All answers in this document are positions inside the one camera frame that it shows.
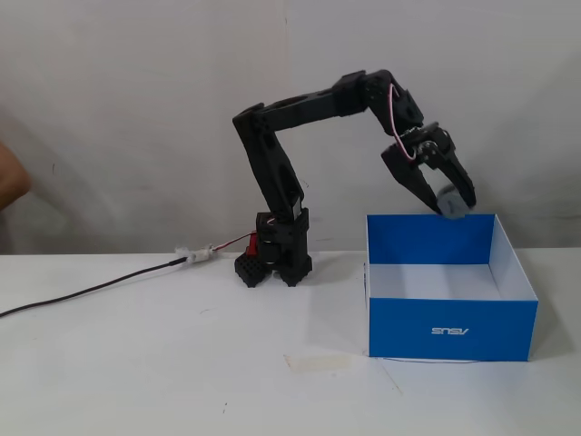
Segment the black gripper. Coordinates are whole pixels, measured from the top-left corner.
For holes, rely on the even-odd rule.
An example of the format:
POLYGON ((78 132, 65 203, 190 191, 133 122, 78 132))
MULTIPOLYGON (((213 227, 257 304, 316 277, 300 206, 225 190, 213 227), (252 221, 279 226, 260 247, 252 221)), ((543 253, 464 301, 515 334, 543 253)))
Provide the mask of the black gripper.
POLYGON ((435 213, 441 213, 437 197, 419 170, 422 164, 440 170, 457 189, 469 209, 477 204, 474 184, 455 154, 449 133, 439 123, 413 126, 406 131, 394 130, 395 145, 381 158, 394 179, 435 213))

